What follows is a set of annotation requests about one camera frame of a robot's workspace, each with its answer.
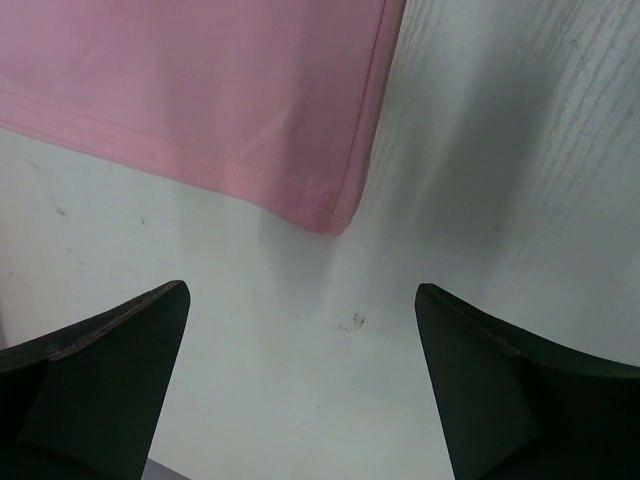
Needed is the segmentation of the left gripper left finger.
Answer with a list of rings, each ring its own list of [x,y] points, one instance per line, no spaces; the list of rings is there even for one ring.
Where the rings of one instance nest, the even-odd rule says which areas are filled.
[[[2,478],[141,478],[189,307],[173,280],[3,349]]]

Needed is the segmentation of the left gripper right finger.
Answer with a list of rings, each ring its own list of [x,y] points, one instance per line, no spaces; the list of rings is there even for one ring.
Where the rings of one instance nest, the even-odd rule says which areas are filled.
[[[434,284],[417,325],[457,479],[636,479],[639,369],[493,317]]]

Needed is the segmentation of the pink t shirt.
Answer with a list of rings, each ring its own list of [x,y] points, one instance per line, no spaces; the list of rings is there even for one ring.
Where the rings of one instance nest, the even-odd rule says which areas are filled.
[[[5,1],[3,128],[338,235],[401,1]]]

